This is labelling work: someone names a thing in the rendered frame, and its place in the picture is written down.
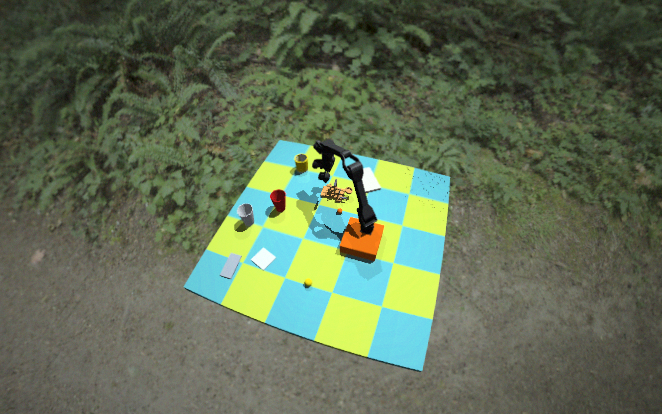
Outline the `grey cup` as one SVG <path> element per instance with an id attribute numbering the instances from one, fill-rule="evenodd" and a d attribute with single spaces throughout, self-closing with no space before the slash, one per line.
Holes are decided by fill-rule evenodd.
<path id="1" fill-rule="evenodd" d="M 245 203 L 240 205 L 237 213 L 247 226 L 254 224 L 253 207 L 250 204 Z"/>

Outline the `yellow mug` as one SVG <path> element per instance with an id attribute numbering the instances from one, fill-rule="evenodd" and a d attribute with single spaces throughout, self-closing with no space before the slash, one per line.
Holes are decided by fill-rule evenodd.
<path id="1" fill-rule="evenodd" d="M 296 170 L 300 173 L 306 172 L 308 170 L 308 157 L 305 154 L 298 154 L 295 157 L 295 167 Z"/>

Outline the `red cup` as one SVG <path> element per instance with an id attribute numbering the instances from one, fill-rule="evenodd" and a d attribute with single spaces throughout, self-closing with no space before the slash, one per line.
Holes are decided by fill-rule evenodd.
<path id="1" fill-rule="evenodd" d="M 283 212 L 285 210 L 285 197 L 285 192 L 282 189 L 276 189 L 270 194 L 270 199 L 278 212 Z"/>

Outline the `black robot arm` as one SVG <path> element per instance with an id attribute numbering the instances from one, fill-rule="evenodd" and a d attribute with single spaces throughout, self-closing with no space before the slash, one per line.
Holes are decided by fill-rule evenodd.
<path id="1" fill-rule="evenodd" d="M 358 199 L 359 207 L 357 208 L 359 223 L 361 224 L 360 232 L 372 235 L 375 223 L 378 222 L 378 218 L 375 214 L 373 207 L 368 203 L 364 183 L 364 166 L 359 160 L 358 157 L 354 156 L 350 150 L 346 150 L 338 145 L 334 144 L 334 141 L 327 139 L 320 141 L 319 139 L 313 145 L 313 149 L 319 154 L 322 155 L 322 159 L 315 159 L 312 162 L 313 169 L 322 168 L 321 160 L 330 161 L 332 157 L 337 156 L 342 159 L 342 167 L 345 170 L 348 177 L 353 181 L 356 196 Z M 345 159 L 352 159 L 355 162 L 346 166 Z"/>

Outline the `white flat square plate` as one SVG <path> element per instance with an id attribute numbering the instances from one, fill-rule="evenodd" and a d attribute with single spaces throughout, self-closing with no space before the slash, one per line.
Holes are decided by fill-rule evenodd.
<path id="1" fill-rule="evenodd" d="M 262 270 L 265 270 L 273 261 L 274 257 L 268 250 L 265 248 L 261 249 L 257 254 L 251 259 L 256 265 L 258 265 Z"/>

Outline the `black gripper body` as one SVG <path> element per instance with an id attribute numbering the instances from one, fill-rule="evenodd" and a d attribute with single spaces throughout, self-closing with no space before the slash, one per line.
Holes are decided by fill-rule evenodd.
<path id="1" fill-rule="evenodd" d="M 332 157 L 332 159 L 328 162 L 321 160 L 322 163 L 322 168 L 325 170 L 324 172 L 319 172 L 318 179 L 319 180 L 324 180 L 324 181 L 329 181 L 330 179 L 330 173 L 329 170 L 331 170 L 333 162 L 335 162 L 335 157 Z"/>

